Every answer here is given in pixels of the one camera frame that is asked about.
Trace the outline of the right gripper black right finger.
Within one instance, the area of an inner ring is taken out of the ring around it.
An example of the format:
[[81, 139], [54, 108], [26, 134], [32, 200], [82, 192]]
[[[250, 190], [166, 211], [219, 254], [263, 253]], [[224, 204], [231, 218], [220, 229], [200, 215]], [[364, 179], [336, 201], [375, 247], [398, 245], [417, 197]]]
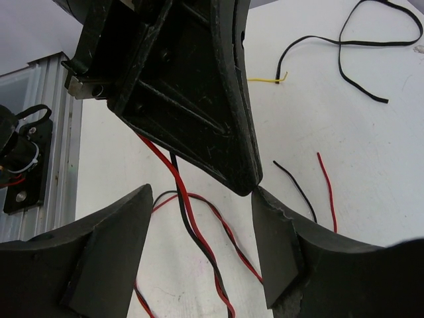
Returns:
[[266, 305], [275, 317], [422, 317], [423, 240], [380, 247], [334, 233], [262, 187], [251, 195]]

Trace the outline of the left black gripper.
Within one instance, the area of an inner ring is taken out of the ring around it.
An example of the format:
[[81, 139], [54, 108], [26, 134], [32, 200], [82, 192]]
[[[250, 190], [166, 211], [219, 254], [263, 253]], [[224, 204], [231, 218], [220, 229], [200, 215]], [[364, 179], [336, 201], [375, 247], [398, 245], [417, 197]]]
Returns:
[[153, 25], [164, 1], [56, 1], [82, 25], [74, 57], [62, 65], [76, 99], [106, 99], [129, 63], [139, 28]]

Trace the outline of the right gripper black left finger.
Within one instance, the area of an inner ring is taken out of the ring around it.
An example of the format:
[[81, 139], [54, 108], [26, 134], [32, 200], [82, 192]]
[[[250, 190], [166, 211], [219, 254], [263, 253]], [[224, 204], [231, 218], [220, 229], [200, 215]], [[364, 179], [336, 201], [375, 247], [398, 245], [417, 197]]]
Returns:
[[152, 214], [142, 185], [28, 241], [1, 244], [2, 317], [126, 317]]

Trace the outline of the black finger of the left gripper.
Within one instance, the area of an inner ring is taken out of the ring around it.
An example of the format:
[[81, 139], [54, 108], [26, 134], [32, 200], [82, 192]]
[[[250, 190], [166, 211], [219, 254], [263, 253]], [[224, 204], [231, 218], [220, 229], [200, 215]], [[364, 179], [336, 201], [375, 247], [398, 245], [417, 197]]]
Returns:
[[244, 36], [248, 1], [137, 1], [131, 56], [107, 106], [238, 195], [262, 180]]

